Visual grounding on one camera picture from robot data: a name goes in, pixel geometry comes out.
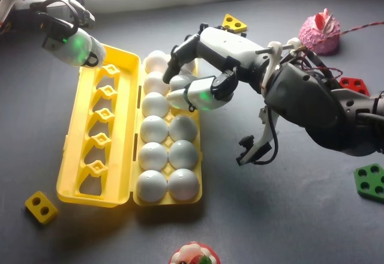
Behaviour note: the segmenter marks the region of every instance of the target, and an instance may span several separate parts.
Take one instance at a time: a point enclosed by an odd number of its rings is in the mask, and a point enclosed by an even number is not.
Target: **white egg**
[[[159,201],[167,192],[167,180],[158,171],[145,171],[137,179],[136,191],[146,202]]]
[[[167,55],[163,51],[155,50],[144,59],[144,67],[147,73],[152,71],[165,72],[168,66]]]
[[[167,123],[159,116],[148,116],[142,122],[140,136],[146,143],[161,143],[168,137]]]
[[[142,103],[142,112],[144,116],[164,117],[169,111],[168,101],[164,96],[157,92],[148,93]]]
[[[169,82],[169,88],[171,91],[184,89],[192,81],[196,80],[197,77],[193,75],[176,75],[173,76]]]
[[[139,152],[139,165],[144,170],[160,171],[167,162],[167,150],[159,143],[149,142]]]
[[[191,142],[179,140],[169,148],[168,159],[175,169],[193,169],[199,160],[199,155]]]
[[[168,92],[169,84],[163,82],[163,74],[159,71],[150,72],[144,80],[144,93],[158,92],[165,95]]]
[[[180,69],[180,74],[192,74],[193,70],[196,68],[196,63],[192,60],[189,63],[184,64]]]
[[[197,136],[197,126],[188,116],[177,116],[169,125],[169,136],[173,141],[187,140],[192,142]]]
[[[192,199],[199,192],[200,183],[196,175],[188,169],[174,171],[168,179],[170,195],[176,200]]]

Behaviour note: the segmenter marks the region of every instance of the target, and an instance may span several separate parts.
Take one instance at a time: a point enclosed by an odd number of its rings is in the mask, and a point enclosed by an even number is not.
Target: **robotic arm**
[[[94,16],[77,0],[0,0],[0,33],[43,30],[43,49],[73,66],[99,67],[106,52],[81,28],[93,28]]]
[[[281,57],[283,50],[290,52]],[[322,74],[303,71],[301,61],[305,53]],[[268,48],[222,27],[200,26],[197,34],[188,36],[171,51],[163,81],[169,83],[181,67],[195,58],[203,58],[222,74],[192,81],[184,89],[168,93],[171,106],[193,111],[212,110],[231,100],[238,81],[248,83],[265,99],[266,106],[259,117],[265,129],[261,139],[253,136],[239,144],[245,151],[237,158],[239,165],[268,164],[278,151],[275,125],[278,116],[304,127],[320,146],[349,155],[364,156],[384,150],[384,92],[368,97],[343,89],[317,55],[303,47],[297,38],[286,45],[270,42]],[[268,161],[259,161],[272,149]]]

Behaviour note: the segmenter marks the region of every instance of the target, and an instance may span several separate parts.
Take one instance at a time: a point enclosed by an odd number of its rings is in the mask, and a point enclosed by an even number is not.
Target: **yellow egg carton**
[[[145,118],[141,110],[145,96],[142,87],[147,73],[137,55],[107,45],[104,47],[107,53],[102,68],[80,68],[76,98],[56,185],[59,199],[83,205],[114,207],[124,204],[133,192],[133,199],[138,205],[198,201],[202,196],[199,113],[173,109],[164,117],[168,125],[176,115],[187,115],[197,125],[197,137],[193,144],[199,152],[199,162],[193,172],[200,182],[199,192],[189,201],[177,201],[168,192],[156,203],[146,203],[138,197],[136,182],[143,169],[139,166],[137,158],[145,144],[139,132]],[[114,87],[106,85],[97,88],[104,77],[113,79]],[[111,101],[112,111],[106,107],[94,109],[102,99]],[[107,124],[108,136],[105,133],[89,135],[97,122]],[[169,149],[173,141],[168,137],[162,144]],[[85,163],[87,154],[94,148],[104,150],[105,163],[102,160]],[[174,168],[168,163],[161,172],[168,179],[173,171]],[[80,187],[89,177],[101,182],[100,193],[80,192]]]

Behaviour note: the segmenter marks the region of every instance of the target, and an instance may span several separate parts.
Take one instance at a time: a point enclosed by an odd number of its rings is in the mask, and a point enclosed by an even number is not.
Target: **pink frosting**
[[[323,33],[321,31],[317,31],[314,27],[314,19],[315,16],[309,17],[304,24],[302,25],[299,33],[299,39],[301,42],[311,48],[313,52],[316,52],[317,54],[329,54],[333,52],[339,45],[340,42],[340,37],[335,36],[332,37],[325,42],[322,42],[320,44],[317,44],[313,46],[314,44],[318,43],[320,40],[330,36],[330,35],[335,35],[340,32],[340,22],[333,19],[332,23],[333,24],[333,29],[329,33]]]

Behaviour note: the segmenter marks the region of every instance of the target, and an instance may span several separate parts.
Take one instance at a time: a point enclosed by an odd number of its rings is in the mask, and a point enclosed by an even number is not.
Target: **gray table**
[[[230,13],[248,25],[249,39],[265,46],[296,36],[306,17],[325,7],[343,29],[382,20],[383,1],[249,0],[101,15],[93,35],[143,59],[155,49],[170,51],[201,22],[219,25]],[[339,54],[324,61],[364,78],[371,92],[384,89],[383,31],[346,35]],[[260,136],[263,128],[257,117],[262,99],[243,84],[228,105],[201,114],[204,192],[197,205],[141,208],[130,199],[103,209],[60,202],[55,185],[77,68],[46,54],[42,40],[27,33],[0,40],[2,263],[166,263],[193,240],[212,245],[222,263],[383,262],[384,206],[357,195],[353,171],[384,158],[327,151],[279,119],[276,160],[238,167],[238,140]],[[201,76],[217,74],[204,61],[200,67]],[[37,190],[59,209],[42,229],[23,208]]]

